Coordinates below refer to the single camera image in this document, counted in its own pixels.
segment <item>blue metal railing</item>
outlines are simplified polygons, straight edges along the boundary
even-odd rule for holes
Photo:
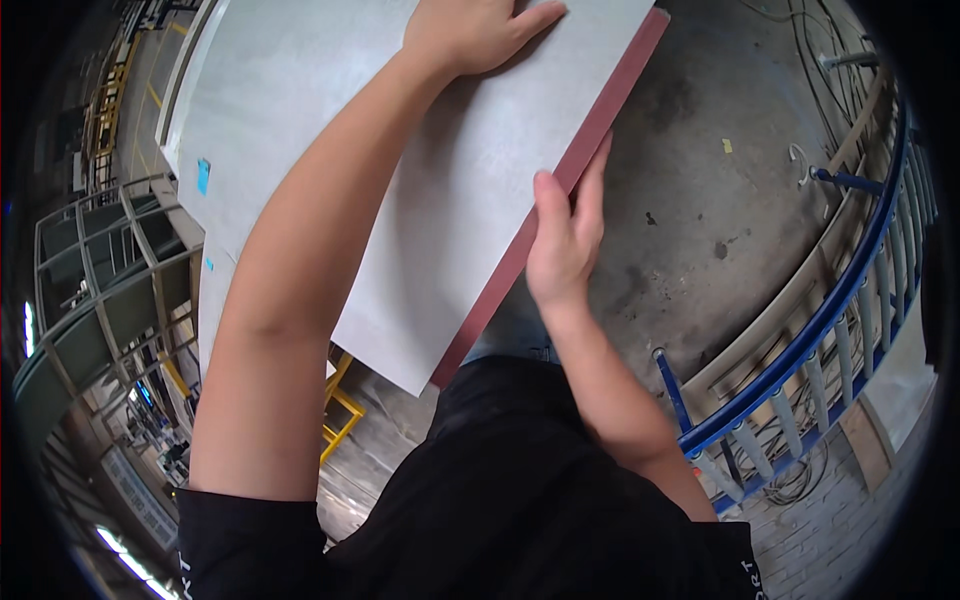
[[[790,465],[806,454],[827,433],[843,412],[859,396],[870,376],[873,375],[883,357],[890,349],[903,325],[904,316],[916,298],[920,287],[920,266],[923,256],[924,228],[932,223],[936,207],[932,198],[932,186],[927,176],[924,155],[915,147],[910,133],[910,115],[906,103],[901,98],[898,104],[898,122],[894,147],[890,153],[890,163],[883,184],[864,180],[855,176],[845,176],[843,180],[822,178],[850,187],[858,187],[879,196],[876,208],[870,216],[860,243],[853,252],[849,265],[837,280],[823,303],[794,337],[793,341],[777,358],[751,381],[733,399],[716,412],[692,426],[680,396],[680,386],[661,348],[654,358],[660,367],[666,384],[667,393],[677,411],[682,435],[678,442],[684,455],[701,467],[723,494],[714,500],[717,513],[722,513],[744,497],[757,492],[766,484],[782,474]],[[900,195],[904,190],[906,198]],[[888,236],[894,262],[895,293],[890,294],[888,281],[888,263],[884,248],[884,237]],[[877,288],[880,293],[881,337],[879,348],[874,346],[874,330],[870,295],[865,284],[871,268],[875,271]],[[860,323],[863,329],[864,366],[857,373],[852,370],[852,353],[846,313],[854,296],[858,297]],[[840,363],[840,393],[832,406],[828,406],[828,395],[817,348],[828,333],[833,330],[836,336],[835,357]],[[806,386],[809,386],[814,405],[816,426],[811,426],[797,440],[797,423],[782,385],[801,368],[806,370]],[[781,455],[770,460],[766,456],[746,419],[763,402],[771,400],[775,413],[780,419],[780,428],[787,441],[787,448]],[[743,479],[742,486],[737,483],[740,473],[730,477],[705,450],[711,444],[723,441],[732,434],[740,443],[742,450],[754,463],[755,470]]]

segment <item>t-shirt sleeve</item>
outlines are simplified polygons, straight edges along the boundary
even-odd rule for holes
[[[328,566],[316,502],[177,491],[188,598],[316,596]]]
[[[694,523],[707,552],[723,598],[766,598],[760,569],[750,543],[750,523]]]

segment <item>right hand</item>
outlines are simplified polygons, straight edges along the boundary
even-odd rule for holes
[[[588,311],[587,282],[603,239],[603,176],[610,155],[607,132],[580,178],[577,207],[550,173],[534,177],[539,224],[527,258],[527,285],[544,321]]]
[[[403,49],[436,60],[452,77],[485,73],[516,54],[566,12],[558,0],[514,16],[514,0],[420,0]]]

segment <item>sign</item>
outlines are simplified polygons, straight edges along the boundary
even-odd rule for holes
[[[100,465],[156,543],[164,551],[172,548],[177,539],[177,523],[156,501],[120,448],[112,446],[107,450]]]

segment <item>jeans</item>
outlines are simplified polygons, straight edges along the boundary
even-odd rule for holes
[[[516,278],[514,286],[500,302],[460,366],[487,356],[533,358],[560,364],[557,351],[540,318],[540,310],[530,296],[525,273]]]

